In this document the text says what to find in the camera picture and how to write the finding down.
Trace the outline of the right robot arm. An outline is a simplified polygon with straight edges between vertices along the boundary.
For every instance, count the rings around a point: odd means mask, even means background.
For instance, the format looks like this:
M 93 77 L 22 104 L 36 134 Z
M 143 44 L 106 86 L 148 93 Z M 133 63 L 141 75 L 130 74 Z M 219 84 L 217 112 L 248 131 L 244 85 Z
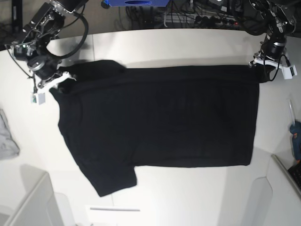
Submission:
M 88 22 L 83 13 L 85 0 L 51 0 L 45 2 L 31 21 L 23 27 L 17 39 L 6 48 L 14 61 L 23 61 L 32 72 L 34 94 L 43 93 L 67 79 L 76 79 L 74 74 L 58 68 L 62 60 L 70 58 L 83 46 L 88 35 Z M 51 53 L 47 46 L 59 32 L 68 26 L 66 15 L 70 14 L 84 25 L 81 41 L 71 52 L 58 56 Z

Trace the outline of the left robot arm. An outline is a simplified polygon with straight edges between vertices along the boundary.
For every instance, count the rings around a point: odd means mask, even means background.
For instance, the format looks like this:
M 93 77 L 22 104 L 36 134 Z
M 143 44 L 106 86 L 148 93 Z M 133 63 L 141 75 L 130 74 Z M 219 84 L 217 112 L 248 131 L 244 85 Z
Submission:
M 296 19 L 280 0 L 251 0 L 250 4 L 260 11 L 266 35 L 249 66 L 259 72 L 260 83 L 273 81 L 279 70 L 285 80 L 292 79 L 297 75 L 297 70 L 289 60 L 286 44 L 287 36 L 296 28 Z

